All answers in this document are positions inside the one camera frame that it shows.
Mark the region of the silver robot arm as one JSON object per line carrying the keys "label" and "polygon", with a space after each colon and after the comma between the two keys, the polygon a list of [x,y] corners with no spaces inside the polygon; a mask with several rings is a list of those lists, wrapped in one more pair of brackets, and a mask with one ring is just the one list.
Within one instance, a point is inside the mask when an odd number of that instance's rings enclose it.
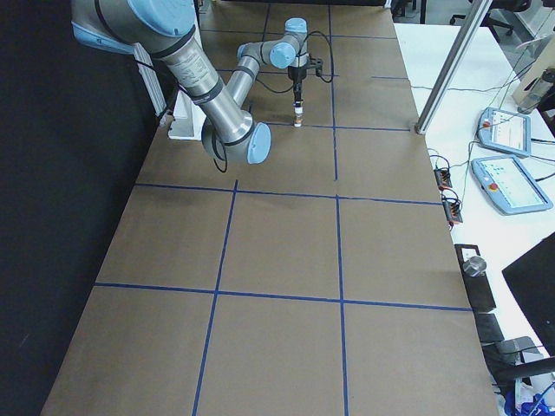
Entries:
{"label": "silver robot arm", "polygon": [[74,1],[76,40],[91,48],[132,54],[140,44],[162,61],[186,95],[206,115],[201,141],[206,152],[224,162],[260,164],[271,150],[271,130],[242,108],[263,65],[296,67],[307,56],[308,25],[293,17],[284,35],[238,48],[238,66],[223,81],[195,38],[196,13],[191,1]]}

